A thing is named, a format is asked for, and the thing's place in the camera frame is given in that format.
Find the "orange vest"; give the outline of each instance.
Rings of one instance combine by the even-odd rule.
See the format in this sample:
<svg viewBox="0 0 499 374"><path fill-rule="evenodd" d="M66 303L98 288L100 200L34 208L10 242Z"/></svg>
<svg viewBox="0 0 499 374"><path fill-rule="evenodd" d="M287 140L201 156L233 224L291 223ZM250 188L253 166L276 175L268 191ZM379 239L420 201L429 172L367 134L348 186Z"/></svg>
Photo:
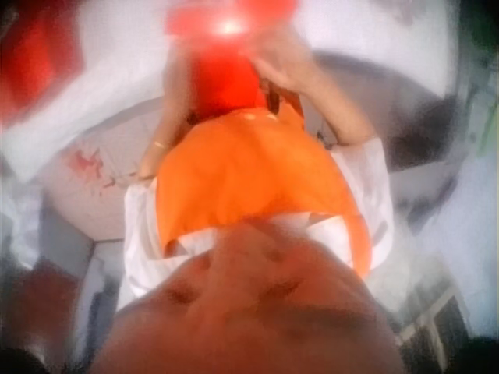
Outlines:
<svg viewBox="0 0 499 374"><path fill-rule="evenodd" d="M163 160L156 211L161 247L204 228L251 217L312 212L342 216L355 271L370 268L369 233L331 155L293 110L279 118L241 110L195 126Z"/></svg>

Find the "red object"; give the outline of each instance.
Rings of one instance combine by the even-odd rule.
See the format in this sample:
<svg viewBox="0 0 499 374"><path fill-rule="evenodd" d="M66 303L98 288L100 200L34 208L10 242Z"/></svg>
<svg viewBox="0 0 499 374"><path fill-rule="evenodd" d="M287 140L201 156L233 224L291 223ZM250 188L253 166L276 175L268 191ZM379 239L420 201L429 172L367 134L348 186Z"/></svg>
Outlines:
<svg viewBox="0 0 499 374"><path fill-rule="evenodd" d="M260 79L239 50L251 32L289 20L296 5L296 0L238 0L232 6L189 2L169 10L167 34L204 44L193 61L199 120L266 105Z"/></svg>
<svg viewBox="0 0 499 374"><path fill-rule="evenodd" d="M19 21L2 40L0 119L25 115L83 68L73 0L20 2Z"/></svg>

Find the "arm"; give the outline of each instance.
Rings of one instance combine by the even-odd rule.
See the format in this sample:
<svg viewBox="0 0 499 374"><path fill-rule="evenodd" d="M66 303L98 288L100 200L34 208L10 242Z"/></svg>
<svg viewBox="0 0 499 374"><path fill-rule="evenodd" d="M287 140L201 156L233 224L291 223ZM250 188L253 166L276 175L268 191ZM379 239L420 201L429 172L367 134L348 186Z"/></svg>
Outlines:
<svg viewBox="0 0 499 374"><path fill-rule="evenodd" d="M257 36L248 54L263 78L307 97L340 144L360 144L375 137L369 119L316 64L311 50L292 30L280 28Z"/></svg>
<svg viewBox="0 0 499 374"><path fill-rule="evenodd" d="M189 131L186 121L192 100L189 62L186 48L173 45L164 77L163 116L143 155L137 173L139 180L156 177L163 158Z"/></svg>

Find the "white shirt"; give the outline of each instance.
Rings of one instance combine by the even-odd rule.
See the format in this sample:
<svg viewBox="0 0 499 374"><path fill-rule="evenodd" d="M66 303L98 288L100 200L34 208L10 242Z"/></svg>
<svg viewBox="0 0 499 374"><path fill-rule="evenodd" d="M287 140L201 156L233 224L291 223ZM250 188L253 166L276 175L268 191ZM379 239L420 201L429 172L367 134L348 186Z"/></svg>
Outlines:
<svg viewBox="0 0 499 374"><path fill-rule="evenodd" d="M361 146L335 146L331 156L363 215L372 245L371 269L380 265L391 250L394 234L388 171L383 145L372 139ZM183 235L178 240L186 250L181 256L164 259L159 246L156 221L156 179L131 185L125 196L125 277L118 309L144 296L168 278L182 263L214 246L217 228ZM284 214L272 222L303 232L330 249L352 267L349 234L341 216L309 224L310 213Z"/></svg>

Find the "bracelet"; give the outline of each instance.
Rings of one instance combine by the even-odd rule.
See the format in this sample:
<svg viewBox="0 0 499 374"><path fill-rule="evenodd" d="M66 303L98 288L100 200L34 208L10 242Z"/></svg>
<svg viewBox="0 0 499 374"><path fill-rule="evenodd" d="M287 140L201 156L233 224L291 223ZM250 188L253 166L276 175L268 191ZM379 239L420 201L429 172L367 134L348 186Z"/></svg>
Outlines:
<svg viewBox="0 0 499 374"><path fill-rule="evenodd" d="M154 142L154 145L157 146L158 148L161 148L162 150L167 149L166 145L159 143L159 142Z"/></svg>

